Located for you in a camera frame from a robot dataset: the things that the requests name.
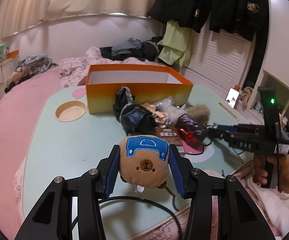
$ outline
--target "human hand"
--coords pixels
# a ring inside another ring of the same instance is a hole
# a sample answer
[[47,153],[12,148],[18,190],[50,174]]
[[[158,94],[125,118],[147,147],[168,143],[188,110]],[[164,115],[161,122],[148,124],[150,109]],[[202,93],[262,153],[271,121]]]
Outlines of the human hand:
[[[261,167],[260,157],[256,154],[253,155],[255,174],[253,177],[254,182],[258,184],[267,184],[268,172]],[[273,164],[277,164],[276,155],[268,155],[267,161]],[[279,155],[280,165],[280,178],[279,178],[279,190],[289,193],[289,155]]]

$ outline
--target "light green tabletop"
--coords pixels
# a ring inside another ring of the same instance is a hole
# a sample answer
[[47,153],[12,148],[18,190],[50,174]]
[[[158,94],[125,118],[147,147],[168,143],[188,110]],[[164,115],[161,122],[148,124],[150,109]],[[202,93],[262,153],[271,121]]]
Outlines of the light green tabletop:
[[[25,216],[28,215],[35,202],[55,177],[63,176],[65,179],[71,179],[95,168],[101,159],[108,157],[113,145],[118,144],[126,136],[121,124],[117,122],[113,114],[90,115],[86,113],[82,118],[73,122],[56,120],[54,111],[60,104],[74,100],[72,92],[76,89],[77,87],[67,88],[52,95],[46,102],[38,120],[25,167],[23,186]],[[86,103],[86,96],[79,100]],[[210,124],[213,122],[225,125],[247,123],[238,112],[233,110],[239,117],[239,121],[235,120],[218,102],[224,102],[224,100],[201,85],[194,86],[189,98],[190,104],[204,103],[210,108]],[[227,175],[242,165],[242,160],[237,153],[230,149],[224,141],[213,142],[201,156],[203,155],[206,156],[206,160],[190,156],[189,159],[194,167],[214,169],[220,174],[224,170],[224,174]],[[243,160],[247,161],[251,157],[252,154],[247,154]],[[171,175],[168,177],[167,186],[176,193]],[[135,196],[134,191],[135,186],[122,182],[118,176],[111,196]],[[144,196],[175,211],[172,207],[172,197],[165,189],[147,188]],[[189,203],[190,200],[176,198],[176,206],[179,209]],[[106,204],[101,208],[101,214],[108,240],[128,239],[169,216],[156,207],[133,201]],[[73,216],[76,216],[76,200]],[[77,226],[73,232],[73,238],[78,239]]]

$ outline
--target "brown fluffy plush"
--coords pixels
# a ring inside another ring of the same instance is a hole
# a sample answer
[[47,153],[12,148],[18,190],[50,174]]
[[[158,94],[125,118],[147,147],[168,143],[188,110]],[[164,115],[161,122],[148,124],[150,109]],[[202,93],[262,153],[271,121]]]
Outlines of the brown fluffy plush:
[[194,105],[186,109],[187,114],[198,123],[202,125],[207,125],[210,117],[210,109],[204,105]]
[[133,157],[127,157],[126,143],[128,138],[124,138],[119,143],[119,172],[122,181],[142,187],[164,188],[169,174],[169,153],[166,161],[160,160],[158,153],[154,150],[136,150]]

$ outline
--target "smartphone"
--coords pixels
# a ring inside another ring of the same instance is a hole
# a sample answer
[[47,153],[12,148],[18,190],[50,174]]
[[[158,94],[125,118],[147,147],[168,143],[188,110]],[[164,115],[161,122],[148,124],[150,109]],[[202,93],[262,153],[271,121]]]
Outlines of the smartphone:
[[226,98],[226,103],[228,103],[230,107],[234,108],[238,100],[238,97],[239,97],[239,91],[233,88],[230,88],[227,98]]

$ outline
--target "plush toy nose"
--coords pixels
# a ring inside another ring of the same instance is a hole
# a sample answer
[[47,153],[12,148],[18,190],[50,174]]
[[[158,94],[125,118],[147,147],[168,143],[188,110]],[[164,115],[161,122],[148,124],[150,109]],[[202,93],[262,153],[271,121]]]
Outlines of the plush toy nose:
[[148,160],[148,159],[144,159],[140,162],[140,169],[143,171],[151,171],[152,168],[154,167],[152,161]]

